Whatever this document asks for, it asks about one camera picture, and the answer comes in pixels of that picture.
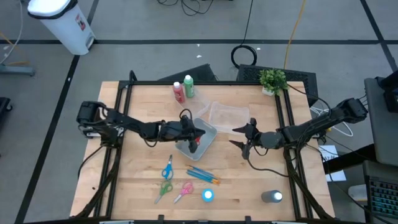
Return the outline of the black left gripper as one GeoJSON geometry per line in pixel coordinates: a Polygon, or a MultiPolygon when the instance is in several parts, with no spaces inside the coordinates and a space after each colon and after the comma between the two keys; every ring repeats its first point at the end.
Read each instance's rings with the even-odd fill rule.
{"type": "Polygon", "coordinates": [[[188,149],[190,153],[195,153],[199,145],[199,138],[202,137],[206,133],[206,131],[194,127],[192,120],[182,122],[173,121],[172,127],[174,129],[173,140],[188,141],[188,149]]]}

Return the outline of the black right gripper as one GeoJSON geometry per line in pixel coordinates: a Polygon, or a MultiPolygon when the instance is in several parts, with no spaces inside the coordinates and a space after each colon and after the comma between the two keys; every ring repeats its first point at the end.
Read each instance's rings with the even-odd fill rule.
{"type": "Polygon", "coordinates": [[[238,142],[234,140],[229,140],[230,143],[239,147],[243,150],[243,159],[249,159],[250,150],[254,146],[262,146],[261,144],[261,132],[256,128],[257,121],[255,118],[251,118],[247,124],[242,127],[234,128],[233,131],[237,133],[244,133],[247,141],[246,144],[243,142],[238,142]]]}

